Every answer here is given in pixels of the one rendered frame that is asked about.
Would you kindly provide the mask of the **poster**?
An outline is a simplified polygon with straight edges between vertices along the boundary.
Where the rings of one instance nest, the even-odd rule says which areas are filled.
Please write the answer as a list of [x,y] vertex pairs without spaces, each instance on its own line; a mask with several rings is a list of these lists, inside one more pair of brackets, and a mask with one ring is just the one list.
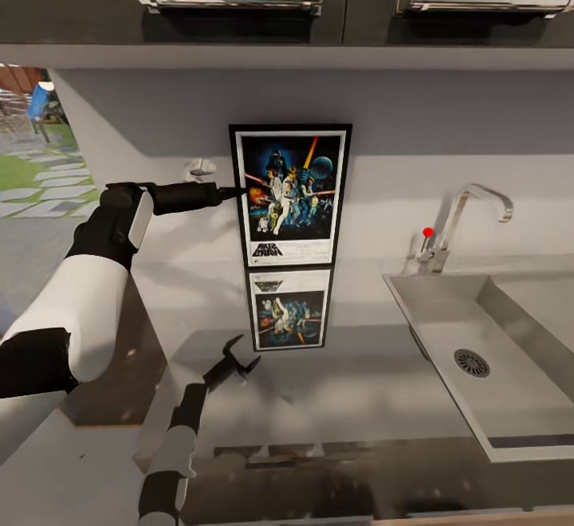
[[244,269],[335,266],[352,124],[228,131]]

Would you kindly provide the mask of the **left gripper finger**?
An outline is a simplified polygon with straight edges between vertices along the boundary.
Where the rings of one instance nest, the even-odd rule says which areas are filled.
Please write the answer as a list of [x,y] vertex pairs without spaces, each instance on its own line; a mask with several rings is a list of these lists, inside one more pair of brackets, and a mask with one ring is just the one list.
[[219,187],[218,189],[218,205],[222,204],[223,200],[237,198],[239,195],[247,193],[247,188],[242,187]]

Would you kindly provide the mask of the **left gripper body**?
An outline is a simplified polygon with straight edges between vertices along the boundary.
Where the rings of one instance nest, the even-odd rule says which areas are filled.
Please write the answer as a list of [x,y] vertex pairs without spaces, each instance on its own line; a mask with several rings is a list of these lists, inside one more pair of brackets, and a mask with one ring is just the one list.
[[176,183],[171,184],[178,199],[178,210],[182,213],[205,207],[218,206],[216,183]]

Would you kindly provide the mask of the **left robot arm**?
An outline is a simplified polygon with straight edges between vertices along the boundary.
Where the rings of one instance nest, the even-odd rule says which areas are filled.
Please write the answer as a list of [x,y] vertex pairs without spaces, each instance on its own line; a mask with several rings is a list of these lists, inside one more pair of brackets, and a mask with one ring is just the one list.
[[133,254],[151,216],[182,213],[247,193],[203,183],[217,166],[186,162],[183,183],[109,183],[40,296],[0,341],[0,466],[81,383],[112,361]]

